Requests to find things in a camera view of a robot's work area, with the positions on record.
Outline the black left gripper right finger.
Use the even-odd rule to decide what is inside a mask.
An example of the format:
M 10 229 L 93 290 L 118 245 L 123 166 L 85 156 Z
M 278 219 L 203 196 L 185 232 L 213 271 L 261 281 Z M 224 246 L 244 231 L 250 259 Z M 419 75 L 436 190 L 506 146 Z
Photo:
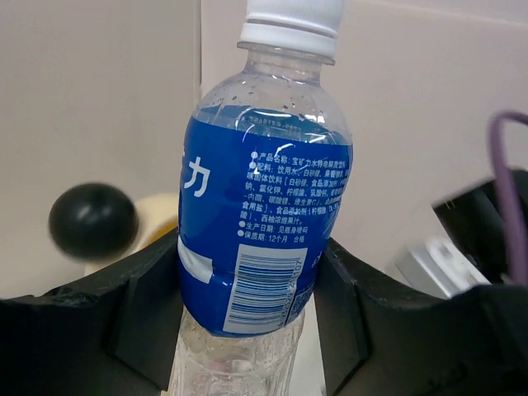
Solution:
M 439 299 L 330 240 L 314 289 L 330 395 L 524 395 L 527 290 Z

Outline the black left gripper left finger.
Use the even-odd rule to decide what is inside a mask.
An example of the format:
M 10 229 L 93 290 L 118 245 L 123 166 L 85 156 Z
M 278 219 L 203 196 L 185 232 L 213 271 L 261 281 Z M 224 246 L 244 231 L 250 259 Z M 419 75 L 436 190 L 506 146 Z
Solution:
M 182 298 L 177 232 L 44 295 L 1 303 L 4 395 L 159 395 Z

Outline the blue label white cap bottle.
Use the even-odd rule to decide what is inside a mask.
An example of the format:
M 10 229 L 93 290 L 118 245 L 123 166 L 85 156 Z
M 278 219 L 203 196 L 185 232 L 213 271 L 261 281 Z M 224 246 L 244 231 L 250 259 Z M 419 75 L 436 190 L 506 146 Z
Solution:
M 186 128 L 178 207 L 184 311 L 175 395 L 286 395 L 352 165 L 345 116 L 321 86 L 341 1 L 250 1 L 243 70 Z

